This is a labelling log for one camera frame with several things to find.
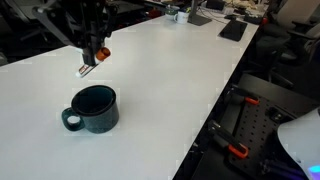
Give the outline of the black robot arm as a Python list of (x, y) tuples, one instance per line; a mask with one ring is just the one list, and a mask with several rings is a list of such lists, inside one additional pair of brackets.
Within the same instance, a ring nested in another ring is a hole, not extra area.
[(117, 10), (106, 0), (48, 0), (32, 13), (63, 44), (82, 49), (84, 63), (94, 66), (113, 32)]

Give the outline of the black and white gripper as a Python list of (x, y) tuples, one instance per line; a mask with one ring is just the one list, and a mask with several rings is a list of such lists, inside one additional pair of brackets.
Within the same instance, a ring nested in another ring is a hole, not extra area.
[(118, 8), (106, 0), (68, 0), (68, 28), (72, 39), (83, 39), (83, 61), (95, 65), (95, 52), (105, 45), (116, 21)]

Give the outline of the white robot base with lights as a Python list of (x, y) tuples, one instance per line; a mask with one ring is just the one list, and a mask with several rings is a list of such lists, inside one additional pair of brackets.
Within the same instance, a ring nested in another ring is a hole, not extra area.
[(320, 109), (316, 108), (277, 129), (280, 144), (309, 180), (320, 180)]

